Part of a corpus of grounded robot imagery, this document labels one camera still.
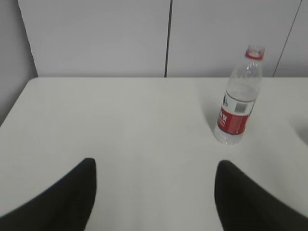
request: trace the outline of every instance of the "plastic bottle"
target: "plastic bottle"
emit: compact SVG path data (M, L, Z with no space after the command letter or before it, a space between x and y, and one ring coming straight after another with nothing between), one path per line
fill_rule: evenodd
M264 47L249 46L245 60L232 72L214 130L224 144L238 143L256 102L262 80Z

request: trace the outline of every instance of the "red label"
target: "red label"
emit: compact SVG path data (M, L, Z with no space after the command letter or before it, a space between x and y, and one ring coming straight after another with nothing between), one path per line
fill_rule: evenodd
M245 131L249 115L233 115L221 108L217 124L219 128L230 134L241 134Z

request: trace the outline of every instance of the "black object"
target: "black object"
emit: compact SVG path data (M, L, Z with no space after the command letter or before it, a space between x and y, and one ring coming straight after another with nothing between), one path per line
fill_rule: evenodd
M308 219L262 189L230 161L221 161L215 202L225 231L308 231Z
M0 218L0 231L84 231L96 195L96 164L84 159L39 196Z

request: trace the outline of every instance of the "gray wall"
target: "gray wall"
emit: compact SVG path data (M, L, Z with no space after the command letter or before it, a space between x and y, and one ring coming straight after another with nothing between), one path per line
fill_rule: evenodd
M17 0L0 0L0 124L26 83L36 77Z
M38 75L163 77L169 0L19 0Z

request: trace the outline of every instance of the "white cabinet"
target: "white cabinet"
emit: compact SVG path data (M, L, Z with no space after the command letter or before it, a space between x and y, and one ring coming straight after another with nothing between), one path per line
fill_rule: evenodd
M302 1L276 77L308 77L308 1Z
M164 75L169 1L19 0L38 76Z
M264 76L273 76L299 4L299 0L175 0L167 76L229 76L249 44L265 46Z

